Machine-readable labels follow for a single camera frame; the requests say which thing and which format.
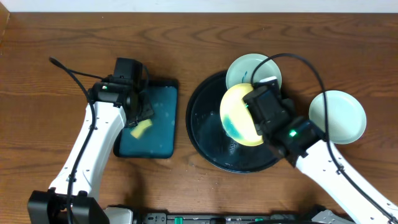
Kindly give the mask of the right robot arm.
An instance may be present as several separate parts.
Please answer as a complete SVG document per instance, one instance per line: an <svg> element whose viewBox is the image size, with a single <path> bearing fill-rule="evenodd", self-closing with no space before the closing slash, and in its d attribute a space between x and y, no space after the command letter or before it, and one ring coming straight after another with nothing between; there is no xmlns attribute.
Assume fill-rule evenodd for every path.
<svg viewBox="0 0 398 224"><path fill-rule="evenodd" d="M355 223L397 223L397 206L359 174L313 122L294 116L274 97L246 104L264 141L323 188Z"/></svg>

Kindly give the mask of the yellow plate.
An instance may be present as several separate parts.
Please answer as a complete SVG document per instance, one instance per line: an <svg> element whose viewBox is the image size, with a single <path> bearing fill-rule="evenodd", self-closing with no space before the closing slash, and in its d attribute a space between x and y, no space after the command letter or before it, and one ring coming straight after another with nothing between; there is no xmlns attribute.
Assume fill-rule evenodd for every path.
<svg viewBox="0 0 398 224"><path fill-rule="evenodd" d="M229 88L220 103L220 118L226 134L243 146L258 146L264 141L257 134L254 121L243 97L253 91L248 83L240 83Z"/></svg>

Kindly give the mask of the light blue plate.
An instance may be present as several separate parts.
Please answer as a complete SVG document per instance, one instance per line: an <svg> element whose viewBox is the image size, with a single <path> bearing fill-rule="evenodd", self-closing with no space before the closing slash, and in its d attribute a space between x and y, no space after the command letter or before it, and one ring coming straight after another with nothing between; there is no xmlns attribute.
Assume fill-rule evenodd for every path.
<svg viewBox="0 0 398 224"><path fill-rule="evenodd" d="M240 83L250 83L254 69L267 56L262 54L246 54L237 58L229 67L226 74L226 87L230 89ZM273 60L267 61L256 72L253 82L259 82L265 78L276 77L279 88L282 86L282 74Z"/></svg>
<svg viewBox="0 0 398 224"><path fill-rule="evenodd" d="M360 102L348 93L326 91L330 141L350 144L357 141L366 129L366 113Z"/></svg>

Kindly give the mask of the green yellow sponge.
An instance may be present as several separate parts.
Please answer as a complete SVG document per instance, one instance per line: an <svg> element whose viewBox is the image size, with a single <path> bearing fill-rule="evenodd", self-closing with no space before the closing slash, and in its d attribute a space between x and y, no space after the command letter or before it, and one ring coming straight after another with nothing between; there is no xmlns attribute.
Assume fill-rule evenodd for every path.
<svg viewBox="0 0 398 224"><path fill-rule="evenodd" d="M152 126L152 120L146 119L140 121L136 127L131 129L130 135L136 139L140 139L144 132Z"/></svg>

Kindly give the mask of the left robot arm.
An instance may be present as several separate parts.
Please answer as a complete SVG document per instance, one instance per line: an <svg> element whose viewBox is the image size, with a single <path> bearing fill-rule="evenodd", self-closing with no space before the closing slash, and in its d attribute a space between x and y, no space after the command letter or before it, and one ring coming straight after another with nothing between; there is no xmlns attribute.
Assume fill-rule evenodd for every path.
<svg viewBox="0 0 398 224"><path fill-rule="evenodd" d="M124 205L97 202L104 168L121 131L152 116L145 90L98 82L86 93L88 106L80 133L47 191L35 190L27 203L31 223L134 223Z"/></svg>

